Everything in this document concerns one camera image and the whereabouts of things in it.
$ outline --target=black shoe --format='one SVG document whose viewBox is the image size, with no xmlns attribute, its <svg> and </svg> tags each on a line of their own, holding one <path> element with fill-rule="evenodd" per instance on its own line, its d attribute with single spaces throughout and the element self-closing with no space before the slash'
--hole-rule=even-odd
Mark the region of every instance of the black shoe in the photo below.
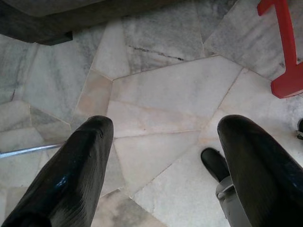
<svg viewBox="0 0 303 227">
<path fill-rule="evenodd" d="M 230 175 L 225 158 L 213 148 L 206 148 L 201 153 L 201 160 L 208 172 L 218 182 Z"/>
<path fill-rule="evenodd" d="M 303 140 L 303 118 L 298 122 L 297 138 Z"/>
</svg>

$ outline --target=metal bar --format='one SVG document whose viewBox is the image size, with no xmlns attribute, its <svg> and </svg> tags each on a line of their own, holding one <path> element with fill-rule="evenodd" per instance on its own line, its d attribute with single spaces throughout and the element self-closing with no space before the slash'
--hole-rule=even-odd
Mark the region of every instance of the metal bar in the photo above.
<svg viewBox="0 0 303 227">
<path fill-rule="evenodd" d="M 54 148 L 60 148 L 63 144 L 64 144 L 64 142 L 57 143 L 57 144 L 51 144 L 51 145 L 44 145 L 44 146 L 39 146 L 39 147 L 33 147 L 33 148 L 25 148 L 25 149 L 20 149 L 20 150 L 14 150 L 14 151 L 5 152 L 5 153 L 0 153 L 0 159 L 5 158 L 5 157 L 10 157 L 10 156 L 15 156 L 15 155 L 22 155 L 22 154 L 28 154 L 28 153 L 32 153 L 32 152 L 50 150 L 50 149 L 54 149 Z"/>
</svg>

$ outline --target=marble floor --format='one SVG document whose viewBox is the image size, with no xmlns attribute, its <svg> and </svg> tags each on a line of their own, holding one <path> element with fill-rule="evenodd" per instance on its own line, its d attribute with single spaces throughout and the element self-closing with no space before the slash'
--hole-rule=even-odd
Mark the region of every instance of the marble floor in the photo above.
<svg viewBox="0 0 303 227">
<path fill-rule="evenodd" d="M 200 152 L 222 152 L 219 120 L 241 114 L 303 166 L 303 97 L 278 99 L 284 59 L 274 9 L 185 0 L 43 46 L 0 36 L 0 153 L 65 141 L 88 117 L 114 123 L 92 227 L 227 227 Z M 302 1 L 289 1 L 298 61 Z M 0 223 L 57 149 L 0 159 Z"/>
</svg>

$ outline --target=dark vein in marble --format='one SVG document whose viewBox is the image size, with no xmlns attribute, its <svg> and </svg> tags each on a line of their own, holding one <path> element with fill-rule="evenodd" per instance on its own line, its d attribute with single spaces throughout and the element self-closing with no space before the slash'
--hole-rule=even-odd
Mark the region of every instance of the dark vein in marble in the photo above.
<svg viewBox="0 0 303 227">
<path fill-rule="evenodd" d="M 170 56 L 170 55 L 166 55 L 164 53 L 161 53 L 161 52 L 157 52 L 157 51 L 151 51 L 151 50 L 147 50 L 147 49 L 144 49 L 144 48 L 140 48 L 140 47 L 133 47 L 133 46 L 130 46 L 129 47 L 135 49 L 135 50 L 139 50 L 139 51 L 142 51 L 142 52 L 148 52 L 148 53 L 156 53 L 158 55 L 161 55 L 161 56 L 164 56 L 164 57 L 167 57 L 167 58 L 173 58 L 173 59 L 177 59 L 179 61 L 184 61 L 183 58 L 178 58 L 178 57 L 173 57 L 173 56 Z"/>
</svg>

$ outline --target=red plastic stand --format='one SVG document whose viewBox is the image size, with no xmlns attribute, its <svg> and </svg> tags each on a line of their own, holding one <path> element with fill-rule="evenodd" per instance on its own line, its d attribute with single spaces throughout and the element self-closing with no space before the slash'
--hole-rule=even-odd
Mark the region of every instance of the red plastic stand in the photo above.
<svg viewBox="0 0 303 227">
<path fill-rule="evenodd" d="M 271 82 L 272 93 L 279 98 L 287 98 L 303 93 L 303 62 L 297 64 L 294 31 L 287 0 L 261 0 L 258 14 L 262 16 L 274 5 L 285 59 L 285 73 Z"/>
</svg>

